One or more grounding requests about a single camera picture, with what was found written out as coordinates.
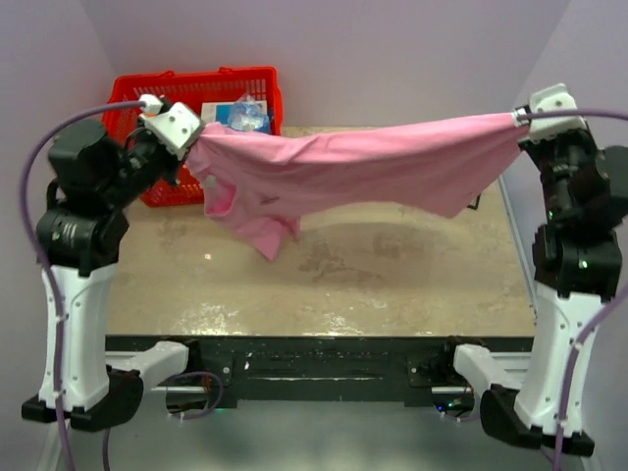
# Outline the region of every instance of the pink t-shirt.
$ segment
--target pink t-shirt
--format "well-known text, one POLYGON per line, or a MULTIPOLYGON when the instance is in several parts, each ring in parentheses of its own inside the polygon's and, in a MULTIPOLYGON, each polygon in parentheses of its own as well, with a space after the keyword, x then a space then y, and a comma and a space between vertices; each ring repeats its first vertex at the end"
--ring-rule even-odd
POLYGON ((274 260, 300 217, 343 204, 396 202, 457 215, 520 154, 509 113, 300 138, 208 125, 187 166, 205 214, 274 260))

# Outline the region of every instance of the blue item in basket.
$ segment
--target blue item in basket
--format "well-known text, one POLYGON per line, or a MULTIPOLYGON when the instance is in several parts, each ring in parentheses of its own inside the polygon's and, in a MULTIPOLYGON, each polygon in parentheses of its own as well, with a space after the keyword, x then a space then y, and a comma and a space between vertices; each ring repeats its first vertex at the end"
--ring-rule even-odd
MULTIPOLYGON (((216 121, 223 122, 224 111, 222 106, 216 107, 216 121)), ((255 99, 250 95, 241 97, 229 107, 227 126, 236 131, 259 131, 271 133, 271 121, 255 99)))

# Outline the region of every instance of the plastic basket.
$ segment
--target plastic basket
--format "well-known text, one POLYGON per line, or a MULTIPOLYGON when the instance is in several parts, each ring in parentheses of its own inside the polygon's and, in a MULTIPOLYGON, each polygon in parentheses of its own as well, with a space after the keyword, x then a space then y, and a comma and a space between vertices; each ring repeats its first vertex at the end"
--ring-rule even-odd
MULTIPOLYGON (((272 67, 223 67, 218 72, 202 74, 168 71, 122 76, 116 79, 109 102, 136 100, 143 93, 165 95, 173 103, 181 101, 198 115, 203 103, 236 101, 244 93, 249 93, 256 100, 266 100, 271 132, 275 135, 282 133, 282 94, 277 84, 277 71, 272 67)), ((108 112, 103 116, 103 123, 113 138, 124 143, 135 129, 139 113, 134 109, 108 112)), ((181 184, 177 187, 158 182, 141 196, 141 200, 152 207, 203 202, 203 189, 185 166, 180 171, 179 180, 181 184)))

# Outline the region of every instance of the table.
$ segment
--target table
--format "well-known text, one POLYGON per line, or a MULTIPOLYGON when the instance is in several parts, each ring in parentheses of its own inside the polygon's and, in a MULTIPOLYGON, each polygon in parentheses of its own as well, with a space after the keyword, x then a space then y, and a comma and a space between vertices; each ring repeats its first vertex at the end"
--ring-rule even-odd
MULTIPOLYGON (((287 128, 299 136, 329 128, 287 128)), ((109 334, 529 336, 533 312, 494 183, 445 220, 396 204, 303 218, 275 262, 201 206, 129 211, 109 334)))

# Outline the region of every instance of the cable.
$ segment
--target cable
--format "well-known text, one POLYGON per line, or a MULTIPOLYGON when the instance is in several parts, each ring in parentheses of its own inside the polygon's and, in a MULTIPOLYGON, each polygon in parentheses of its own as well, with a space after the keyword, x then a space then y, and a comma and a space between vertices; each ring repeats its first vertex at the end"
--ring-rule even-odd
POLYGON ((196 401, 196 402, 186 402, 184 404, 169 405, 168 410, 170 411, 170 413, 176 414, 178 412, 186 412, 194 408, 200 408, 200 409, 204 408, 207 405, 207 401, 211 398, 211 380, 209 379, 208 376, 204 376, 202 378, 201 385, 203 389, 205 390, 205 393, 207 394, 207 400, 196 401))
MULTIPOLYGON (((578 110, 561 110, 561 111, 547 111, 543 113, 528 113, 526 115, 520 115, 517 117, 518 121, 529 121, 546 118, 562 118, 569 116, 582 116, 582 117, 597 117, 597 118, 611 118, 620 121, 628 121, 628 113, 618 111, 605 111, 599 109, 578 109, 578 110)), ((587 324, 573 343, 569 358, 567 359, 567 366, 565 368, 565 374, 562 381, 562 391, 560 393, 560 402, 558 404, 558 424, 556 427, 556 440, 554 444, 554 453, 552 459, 551 469, 552 471, 560 470, 560 456, 562 454, 562 440, 564 437, 563 423, 567 419, 567 408, 569 405, 569 392, 571 390, 571 383, 573 381, 573 374, 576 369, 576 363, 578 362, 578 355, 580 354, 580 347, 585 343, 591 332, 606 319, 611 312, 613 312, 619 305, 624 302, 628 297, 628 285, 624 285, 617 295, 596 314, 596 316, 587 324)))
POLYGON ((452 405, 457 401, 461 401, 468 393, 471 393, 471 397, 475 397, 475 391, 473 390, 471 385, 469 385, 469 383, 467 382, 467 384, 464 387, 464 390, 462 391, 462 394, 457 399, 454 399, 453 401, 451 401, 448 404, 447 408, 444 408, 444 407, 440 408, 434 404, 437 410, 439 411, 439 413, 441 414, 441 417, 447 420, 452 420, 454 422, 473 422, 474 420, 478 420, 480 418, 479 414, 471 414, 466 417, 460 417, 462 414, 465 414, 467 412, 473 412, 474 407, 463 409, 455 415, 448 414, 452 405))
MULTIPOLYGON (((216 376, 214 373, 210 373, 209 371, 195 371, 192 373, 182 373, 180 375, 173 376, 171 380, 183 380, 186 378, 195 378, 197 376, 201 376, 203 377, 203 379, 208 378, 208 379, 214 380, 214 382, 218 385, 218 396, 216 397, 216 400, 209 407, 204 409, 202 412, 199 412, 198 414, 185 415, 184 412, 181 412, 180 414, 173 414, 173 416, 175 417, 179 416, 180 420, 193 420, 193 419, 200 419, 202 417, 206 417, 207 415, 211 414, 216 409, 216 407, 218 407, 218 404, 220 404, 220 401, 223 399, 223 394, 225 393, 225 386, 223 385, 223 382, 218 376, 216 376)), ((105 433, 102 438, 102 467, 104 471, 111 471, 111 466, 109 464, 109 438, 110 436, 111 436, 111 429, 105 430, 105 433)))
POLYGON ((46 145, 46 143, 52 139, 56 134, 58 134, 63 128, 72 125, 80 120, 88 118, 93 115, 99 115, 101 113, 105 113, 107 111, 115 111, 115 110, 124 110, 127 108, 141 108, 145 106, 143 101, 127 101, 121 103, 109 103, 107 105, 97 106, 95 108, 90 108, 80 113, 77 113, 73 116, 70 116, 67 120, 63 121, 51 131, 49 131, 45 136, 43 136, 39 142, 34 146, 34 148, 28 154, 28 158, 26 159, 26 163, 22 170, 22 175, 20 178, 20 188, 19 188, 19 199, 20 199, 20 217, 22 219, 22 224, 24 226, 24 230, 26 232, 26 236, 28 237, 28 241, 30 242, 30 246, 34 250, 37 255, 37 259, 39 263, 41 263, 41 268, 46 274, 46 278, 50 284, 50 289, 52 290, 52 297, 55 303, 55 314, 57 317, 57 326, 56 326, 56 339, 55 339, 55 349, 54 349, 54 357, 53 357, 53 371, 52 371, 52 382, 53 388, 55 392, 59 394, 55 398, 55 415, 57 418, 57 423, 59 425, 59 437, 61 440, 61 448, 63 450, 66 464, 70 471, 76 471, 76 465, 74 463, 74 459, 72 457, 72 451, 70 450, 70 441, 68 439, 68 430, 66 429, 66 420, 64 416, 64 405, 63 405, 63 392, 62 392, 62 380, 61 380, 61 369, 62 369, 62 360, 63 360, 63 345, 64 345, 64 323, 62 321, 64 316, 64 303, 61 294, 61 290, 59 289, 59 285, 55 280, 55 276, 52 273, 52 267, 50 266, 50 262, 48 257, 46 256, 46 252, 43 247, 39 244, 37 240, 37 235, 35 233, 35 229, 30 221, 30 212, 28 211, 28 178, 30 177, 30 171, 32 170, 32 165, 34 164, 37 155, 46 145))
MULTIPOLYGON (((539 450, 539 453, 542 454, 546 458, 546 460, 551 463, 551 466, 553 467, 554 455, 550 451, 547 451, 545 448, 541 448, 539 450)), ((562 468, 560 467, 560 463, 558 463, 557 471, 562 471, 562 468)))

